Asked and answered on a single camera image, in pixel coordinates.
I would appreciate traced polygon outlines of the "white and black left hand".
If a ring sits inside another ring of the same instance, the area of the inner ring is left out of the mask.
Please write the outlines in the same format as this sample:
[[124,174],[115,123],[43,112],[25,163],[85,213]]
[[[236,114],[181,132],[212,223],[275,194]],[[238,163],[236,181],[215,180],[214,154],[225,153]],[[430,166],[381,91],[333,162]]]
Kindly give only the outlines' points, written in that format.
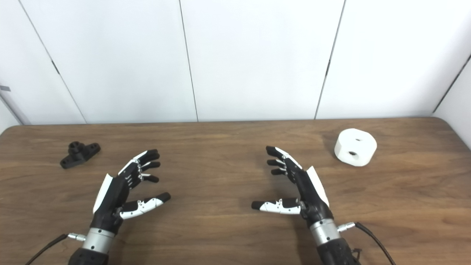
[[124,220],[143,215],[171,199],[171,195],[164,192],[154,197],[128,201],[130,191],[140,183],[158,183],[158,177],[145,171],[160,167],[159,158],[158,150],[150,149],[128,161],[116,176],[105,176],[93,206],[90,228],[116,235]]

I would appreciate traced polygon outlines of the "white and black right hand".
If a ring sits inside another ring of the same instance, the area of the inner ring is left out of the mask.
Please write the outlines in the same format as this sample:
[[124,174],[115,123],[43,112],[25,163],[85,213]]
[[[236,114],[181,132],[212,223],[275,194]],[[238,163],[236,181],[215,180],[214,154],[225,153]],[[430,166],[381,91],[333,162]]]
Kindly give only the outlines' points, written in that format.
[[304,169],[289,153],[276,146],[266,146],[273,159],[267,160],[273,176],[286,176],[299,191],[296,198],[253,201],[251,208],[263,212],[301,215],[308,225],[324,219],[334,219],[323,185],[313,166]]

